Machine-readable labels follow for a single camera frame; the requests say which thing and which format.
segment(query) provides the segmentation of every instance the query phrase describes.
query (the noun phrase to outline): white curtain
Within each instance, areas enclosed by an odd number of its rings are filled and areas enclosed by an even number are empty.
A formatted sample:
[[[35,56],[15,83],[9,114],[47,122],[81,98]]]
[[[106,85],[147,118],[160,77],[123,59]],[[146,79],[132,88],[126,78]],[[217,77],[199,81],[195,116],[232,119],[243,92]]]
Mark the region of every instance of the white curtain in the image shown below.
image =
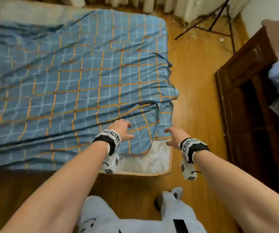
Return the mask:
[[[219,7],[225,0],[105,0],[106,4],[112,7],[126,5],[129,1],[138,7],[139,2],[143,3],[145,13],[153,12],[155,4],[163,5],[164,12],[174,11],[174,14],[184,21],[190,23],[199,15],[206,15]],[[243,9],[249,0],[230,0],[230,16],[234,18]]]

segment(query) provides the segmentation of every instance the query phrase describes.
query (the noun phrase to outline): bed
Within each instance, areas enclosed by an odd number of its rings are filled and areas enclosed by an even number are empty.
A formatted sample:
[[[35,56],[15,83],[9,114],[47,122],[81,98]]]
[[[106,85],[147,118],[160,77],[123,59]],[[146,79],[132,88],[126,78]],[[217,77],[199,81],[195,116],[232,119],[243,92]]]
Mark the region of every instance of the bed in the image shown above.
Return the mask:
[[[0,166],[57,170],[124,118],[118,173],[169,173],[167,38],[150,15],[0,0]]]

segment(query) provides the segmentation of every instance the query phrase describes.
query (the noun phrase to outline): forearm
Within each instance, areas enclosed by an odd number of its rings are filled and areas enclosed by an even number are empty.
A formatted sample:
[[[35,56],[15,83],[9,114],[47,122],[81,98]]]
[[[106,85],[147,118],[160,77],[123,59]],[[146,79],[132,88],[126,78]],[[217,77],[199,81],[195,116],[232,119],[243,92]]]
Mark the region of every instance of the forearm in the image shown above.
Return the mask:
[[[106,142],[92,143],[38,188],[1,232],[72,232],[106,155]]]
[[[209,151],[194,162],[245,232],[279,232],[279,194]]]

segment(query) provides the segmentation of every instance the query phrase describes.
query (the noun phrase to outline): wooden cabinet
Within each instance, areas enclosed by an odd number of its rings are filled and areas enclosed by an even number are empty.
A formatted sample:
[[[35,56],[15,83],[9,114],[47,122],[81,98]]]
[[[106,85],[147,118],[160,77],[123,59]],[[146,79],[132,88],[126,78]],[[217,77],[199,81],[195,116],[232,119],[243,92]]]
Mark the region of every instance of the wooden cabinet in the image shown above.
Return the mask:
[[[263,27],[216,73],[230,162],[279,193],[279,96],[268,78],[279,60],[279,22]]]

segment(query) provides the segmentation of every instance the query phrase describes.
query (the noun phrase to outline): wall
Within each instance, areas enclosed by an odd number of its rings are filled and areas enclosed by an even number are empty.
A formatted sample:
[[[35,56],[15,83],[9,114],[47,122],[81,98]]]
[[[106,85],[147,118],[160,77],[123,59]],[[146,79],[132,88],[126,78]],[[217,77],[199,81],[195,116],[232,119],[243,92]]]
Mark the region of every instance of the wall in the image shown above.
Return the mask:
[[[279,20],[279,0],[250,0],[241,14],[251,37],[261,28],[262,20]]]

